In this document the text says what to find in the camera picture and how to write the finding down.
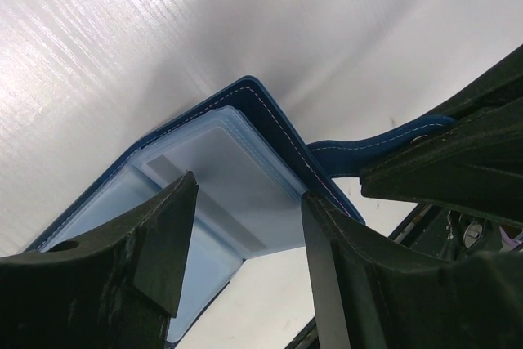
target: black mechanical part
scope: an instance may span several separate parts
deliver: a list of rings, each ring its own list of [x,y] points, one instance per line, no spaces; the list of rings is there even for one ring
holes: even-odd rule
[[[198,186],[192,173],[45,253],[0,259],[0,347],[163,348]]]
[[[523,226],[523,47],[431,113],[458,121],[365,168],[362,194]]]
[[[302,216],[322,349],[521,345],[522,254],[430,257],[310,192]]]

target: blue strap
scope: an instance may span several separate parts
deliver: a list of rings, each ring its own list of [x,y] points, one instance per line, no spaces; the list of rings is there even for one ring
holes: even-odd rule
[[[331,177],[358,177],[370,163],[390,154],[419,136],[425,136],[455,123],[440,115],[427,115],[389,132],[362,141],[318,141],[307,147]]]

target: table surface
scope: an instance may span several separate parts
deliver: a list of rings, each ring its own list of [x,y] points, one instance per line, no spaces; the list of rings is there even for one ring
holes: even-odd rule
[[[1,2],[0,255],[138,138],[245,74],[306,142],[359,139],[419,116],[523,42],[521,0]],[[383,234],[411,209],[338,184]],[[179,348],[283,348],[313,313],[303,249],[258,258]]]

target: white stitching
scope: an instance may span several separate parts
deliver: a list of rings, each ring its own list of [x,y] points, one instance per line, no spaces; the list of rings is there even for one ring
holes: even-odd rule
[[[407,132],[404,132],[403,134],[401,135],[398,135],[398,136],[394,136],[392,137],[391,139],[388,139],[386,141],[381,141],[379,143],[374,143],[373,145],[367,145],[367,146],[361,146],[361,147],[340,147],[340,146],[327,146],[327,147],[317,147],[315,149],[311,149],[311,151],[319,151],[319,150],[327,150],[327,149],[336,149],[336,150],[363,150],[363,149],[368,149],[369,147],[374,147],[374,146],[380,146],[380,145],[384,145],[386,143],[389,143],[389,142],[392,142],[394,141],[395,139],[398,139],[398,138],[401,138],[405,135],[408,135],[410,134],[411,132],[415,132],[417,130],[421,130],[422,128],[426,128],[426,127],[431,127],[431,126],[438,126],[438,127],[444,127],[445,125],[444,124],[438,124],[438,123],[434,123],[434,124],[425,124],[424,126],[420,126],[420,127],[417,127],[417,128],[413,128],[412,130],[408,130]]]
[[[278,122],[278,120],[276,119],[276,117],[272,114],[272,112],[270,111],[270,109],[267,107],[267,105],[265,104],[265,102],[263,102],[263,100],[261,99],[261,97],[253,90],[251,89],[250,87],[241,87],[239,89],[236,89],[234,90],[233,92],[231,93],[228,93],[226,95],[224,95],[220,100],[217,100],[217,101],[214,101],[212,104],[208,105],[205,109],[201,110],[200,112],[198,112],[197,114],[193,114],[191,117],[189,117],[188,119],[184,120],[183,122],[177,124],[176,126],[172,127],[172,128],[169,128],[167,131],[163,132],[162,134],[160,135],[157,135],[155,136],[152,140],[150,141],[147,141],[146,144],[147,145],[150,145],[152,143],[154,143],[156,140],[158,140],[159,138],[161,138],[162,136],[170,133],[171,131],[174,131],[175,129],[177,129],[178,127],[184,125],[185,123],[189,122],[190,120],[194,119],[195,117],[198,117],[200,116],[201,114],[204,114],[205,112],[207,112],[209,109],[211,109],[214,105],[218,104],[219,102],[225,100],[227,97],[230,97],[232,96],[233,94],[236,94],[237,92],[240,92],[244,89],[247,89],[249,90],[252,94],[254,94],[254,96],[256,96],[256,98],[261,102],[261,104],[265,107],[266,111],[270,114],[270,116],[274,119],[274,121],[276,122],[276,124],[278,124],[279,128],[281,129],[281,131],[284,133],[284,135],[288,138],[288,140],[291,142],[291,145],[293,146],[293,148],[296,150],[296,152],[299,154],[300,158],[303,160],[303,163],[306,165],[307,168],[309,168],[309,170],[316,176],[316,178],[318,179],[318,181],[320,182],[320,184],[331,194],[331,196],[334,198],[334,200],[336,200],[336,202],[342,207],[343,211],[347,214],[347,216],[351,217],[352,216],[350,215],[350,213],[345,209],[345,206],[343,206],[343,204],[336,198],[336,196],[334,195],[334,193],[327,187],[327,185],[321,180],[321,178],[318,176],[318,174],[314,171],[314,169],[311,168],[311,166],[309,165],[309,163],[305,160],[305,157],[303,157],[302,153],[297,149],[296,145],[294,145],[294,142],[293,140],[291,139],[291,137],[288,135],[288,133],[286,133],[286,131],[284,130],[284,128],[282,127],[282,125]],[[110,175],[107,176],[107,178],[100,184],[100,186],[98,187],[98,189],[100,189],[102,186],[105,185],[105,183],[107,181],[109,181],[113,175],[120,170],[120,168],[125,165],[127,163],[127,161],[138,151],[142,148],[143,146],[140,146],[138,148],[136,148],[132,153],[130,153],[130,155],[128,157],[125,158],[124,161],[122,161],[122,163],[116,167],[115,170],[112,171],[112,173]],[[85,203],[88,201],[88,199],[86,199],[82,204],[80,204],[80,206],[78,206],[75,210],[74,210],[74,213],[79,211],[81,208],[83,208],[83,206],[85,205]],[[53,237],[57,232],[59,232],[63,227],[64,225],[68,224],[70,222],[70,218],[71,218],[72,214],[69,215],[69,217],[67,217],[39,246],[37,246],[37,249],[40,249],[41,247],[43,247],[51,237]]]

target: wallet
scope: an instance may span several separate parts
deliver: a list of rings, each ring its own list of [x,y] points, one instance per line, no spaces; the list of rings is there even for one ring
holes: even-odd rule
[[[312,190],[364,223],[333,182],[453,124],[429,114],[363,141],[306,145],[269,92],[244,77],[131,146],[29,247],[47,251],[144,203],[191,171],[199,183],[177,317],[179,342],[242,263],[304,245],[300,203]]]

